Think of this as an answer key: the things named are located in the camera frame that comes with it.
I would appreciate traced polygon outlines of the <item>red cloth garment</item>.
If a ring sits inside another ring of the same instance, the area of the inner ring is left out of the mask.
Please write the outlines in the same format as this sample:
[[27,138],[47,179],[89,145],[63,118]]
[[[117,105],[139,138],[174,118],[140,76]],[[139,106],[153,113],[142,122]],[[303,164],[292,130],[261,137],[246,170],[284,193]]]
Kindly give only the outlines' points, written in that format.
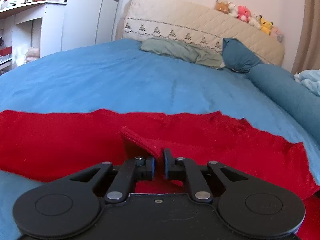
[[162,166],[162,151],[211,160],[284,187],[306,207],[301,239],[319,239],[319,184],[301,143],[260,131],[245,119],[209,114],[1,113],[1,239],[20,236],[12,217],[15,200],[25,191],[110,161],[120,165],[152,155]]

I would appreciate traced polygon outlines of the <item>blue duvet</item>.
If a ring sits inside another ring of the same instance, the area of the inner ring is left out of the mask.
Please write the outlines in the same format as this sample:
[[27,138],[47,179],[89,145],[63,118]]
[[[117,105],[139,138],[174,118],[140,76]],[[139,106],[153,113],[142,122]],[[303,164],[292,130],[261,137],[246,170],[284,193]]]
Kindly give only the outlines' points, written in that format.
[[290,72],[279,66],[258,64],[247,76],[319,143],[319,96],[297,83]]

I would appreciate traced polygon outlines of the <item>light blue blanket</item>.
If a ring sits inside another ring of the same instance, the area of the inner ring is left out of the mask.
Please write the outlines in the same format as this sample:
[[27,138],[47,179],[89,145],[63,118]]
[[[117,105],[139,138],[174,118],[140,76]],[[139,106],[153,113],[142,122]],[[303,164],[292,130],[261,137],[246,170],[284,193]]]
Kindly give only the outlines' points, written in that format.
[[320,96],[320,70],[304,70],[294,75],[296,82],[303,85],[316,96]]

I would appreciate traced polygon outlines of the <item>blue bed sheet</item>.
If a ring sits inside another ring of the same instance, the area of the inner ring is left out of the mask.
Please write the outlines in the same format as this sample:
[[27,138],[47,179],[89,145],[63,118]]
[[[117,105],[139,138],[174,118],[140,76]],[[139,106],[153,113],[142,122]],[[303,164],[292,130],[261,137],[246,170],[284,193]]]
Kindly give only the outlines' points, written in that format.
[[220,112],[306,147],[319,184],[319,143],[247,74],[140,50],[123,39],[48,55],[1,76],[1,113]]

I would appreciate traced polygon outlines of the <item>dark teal pillow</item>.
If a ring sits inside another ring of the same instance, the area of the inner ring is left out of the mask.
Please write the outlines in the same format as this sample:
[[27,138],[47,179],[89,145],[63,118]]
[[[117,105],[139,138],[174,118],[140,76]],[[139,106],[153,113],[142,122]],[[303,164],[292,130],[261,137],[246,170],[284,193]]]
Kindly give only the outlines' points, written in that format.
[[246,74],[254,66],[263,63],[253,51],[235,38],[224,38],[222,45],[221,55],[225,66],[233,72]]

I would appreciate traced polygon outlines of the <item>beige curtain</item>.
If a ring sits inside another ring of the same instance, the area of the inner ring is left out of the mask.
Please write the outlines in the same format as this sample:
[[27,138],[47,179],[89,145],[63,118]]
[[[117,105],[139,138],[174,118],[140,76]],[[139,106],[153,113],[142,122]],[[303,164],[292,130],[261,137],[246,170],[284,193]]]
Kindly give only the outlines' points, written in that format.
[[300,42],[291,73],[319,69],[319,0],[305,0]]

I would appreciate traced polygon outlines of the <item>green pillow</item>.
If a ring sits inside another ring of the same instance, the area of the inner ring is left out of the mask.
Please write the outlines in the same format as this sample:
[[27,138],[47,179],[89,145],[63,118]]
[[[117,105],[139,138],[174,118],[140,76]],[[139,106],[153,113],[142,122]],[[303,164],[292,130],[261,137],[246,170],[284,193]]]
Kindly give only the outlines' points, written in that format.
[[141,44],[140,50],[182,59],[186,62],[210,68],[220,69],[225,67],[221,54],[215,50],[179,40],[170,40],[161,37],[149,38]]

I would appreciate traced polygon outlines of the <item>light pink plush toy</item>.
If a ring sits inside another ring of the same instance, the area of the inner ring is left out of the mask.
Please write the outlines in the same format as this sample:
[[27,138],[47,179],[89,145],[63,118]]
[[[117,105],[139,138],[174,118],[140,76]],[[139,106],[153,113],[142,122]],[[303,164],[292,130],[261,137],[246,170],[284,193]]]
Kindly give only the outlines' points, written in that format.
[[283,32],[277,26],[273,26],[271,29],[270,36],[274,37],[278,42],[282,42],[283,40]]

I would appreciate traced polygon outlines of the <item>white shelf unit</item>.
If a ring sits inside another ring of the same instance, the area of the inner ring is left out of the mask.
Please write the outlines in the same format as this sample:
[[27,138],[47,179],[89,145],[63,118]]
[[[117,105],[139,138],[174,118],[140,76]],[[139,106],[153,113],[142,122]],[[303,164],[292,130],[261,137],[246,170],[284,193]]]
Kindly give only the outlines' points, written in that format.
[[24,64],[29,48],[44,57],[61,51],[64,2],[41,1],[15,5],[1,10],[1,38],[10,47],[10,57],[2,57],[1,69],[13,69]]

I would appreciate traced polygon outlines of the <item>yellow plush toy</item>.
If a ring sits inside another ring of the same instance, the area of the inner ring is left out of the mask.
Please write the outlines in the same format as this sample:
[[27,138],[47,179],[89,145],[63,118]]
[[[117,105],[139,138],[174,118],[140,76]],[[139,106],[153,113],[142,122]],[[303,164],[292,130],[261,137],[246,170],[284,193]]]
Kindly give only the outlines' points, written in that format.
[[261,25],[262,32],[264,32],[267,35],[271,35],[271,29],[273,27],[273,22],[267,21],[263,18],[263,16],[260,16],[260,25]]

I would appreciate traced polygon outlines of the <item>white grey wardrobe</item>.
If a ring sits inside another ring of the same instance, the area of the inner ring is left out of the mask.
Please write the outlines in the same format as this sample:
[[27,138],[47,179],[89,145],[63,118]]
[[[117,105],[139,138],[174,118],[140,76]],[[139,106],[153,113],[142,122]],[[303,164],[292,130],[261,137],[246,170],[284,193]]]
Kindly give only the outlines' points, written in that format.
[[110,42],[119,0],[65,0],[61,50]]

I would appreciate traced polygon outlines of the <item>beige quilted headboard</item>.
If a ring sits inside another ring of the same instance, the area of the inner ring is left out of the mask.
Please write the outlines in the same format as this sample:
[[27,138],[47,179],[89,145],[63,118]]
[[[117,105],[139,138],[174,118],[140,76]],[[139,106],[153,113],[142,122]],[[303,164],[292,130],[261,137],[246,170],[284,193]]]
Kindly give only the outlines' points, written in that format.
[[213,8],[182,0],[131,0],[123,38],[162,37],[221,53],[224,38],[236,38],[264,63],[281,66],[284,46],[274,37]]

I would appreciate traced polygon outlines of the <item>white plush toy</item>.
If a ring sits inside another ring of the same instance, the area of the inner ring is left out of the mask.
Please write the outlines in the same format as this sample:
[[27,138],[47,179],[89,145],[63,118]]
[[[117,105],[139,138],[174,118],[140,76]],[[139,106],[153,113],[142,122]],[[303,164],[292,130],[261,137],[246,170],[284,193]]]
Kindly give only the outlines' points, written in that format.
[[238,17],[238,7],[235,3],[228,3],[228,10],[229,10],[229,16],[232,16],[233,18]]

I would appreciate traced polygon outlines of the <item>brown plush toy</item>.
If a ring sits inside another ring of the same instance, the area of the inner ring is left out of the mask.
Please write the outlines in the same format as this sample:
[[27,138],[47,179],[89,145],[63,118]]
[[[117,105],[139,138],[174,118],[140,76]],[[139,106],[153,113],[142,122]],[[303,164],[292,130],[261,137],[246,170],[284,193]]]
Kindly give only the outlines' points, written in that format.
[[216,0],[215,10],[224,14],[229,14],[228,1],[227,0]]

